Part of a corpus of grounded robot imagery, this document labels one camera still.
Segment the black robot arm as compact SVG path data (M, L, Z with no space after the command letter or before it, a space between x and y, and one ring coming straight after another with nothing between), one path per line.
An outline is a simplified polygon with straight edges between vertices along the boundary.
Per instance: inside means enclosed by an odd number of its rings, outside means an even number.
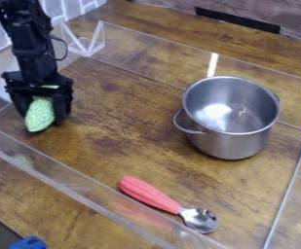
M73 80L57 72L51 18L37 0L0 0L0 24L12 42L19 71L3 72L5 92L21 117L35 97L52 100L53 123L59 125L72 109Z

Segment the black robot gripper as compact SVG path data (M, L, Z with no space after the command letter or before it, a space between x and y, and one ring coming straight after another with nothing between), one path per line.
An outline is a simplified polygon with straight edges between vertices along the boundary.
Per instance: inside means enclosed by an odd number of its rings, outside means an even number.
M12 49L12 54L19 70L4 72L1 78L20 116L25 116L33 96L53 97L55 124L61 124L71 113L73 81L57 72L53 49Z

